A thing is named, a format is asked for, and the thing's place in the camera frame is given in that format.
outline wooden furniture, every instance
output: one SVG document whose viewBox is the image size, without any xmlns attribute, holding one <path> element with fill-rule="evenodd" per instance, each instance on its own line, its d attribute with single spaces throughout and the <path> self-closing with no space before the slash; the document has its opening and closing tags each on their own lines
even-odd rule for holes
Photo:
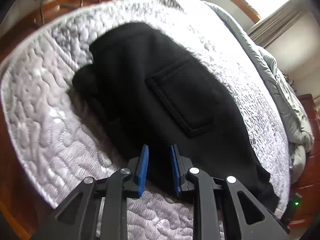
<svg viewBox="0 0 320 240">
<path fill-rule="evenodd" d="M 313 149 L 307 153 L 306 166 L 301 177 L 291 187 L 292 192 L 302 195 L 302 200 L 290 227 L 308 226 L 320 213 L 320 117 L 311 94 L 298 98 L 309 118 L 315 143 Z"/>
</svg>

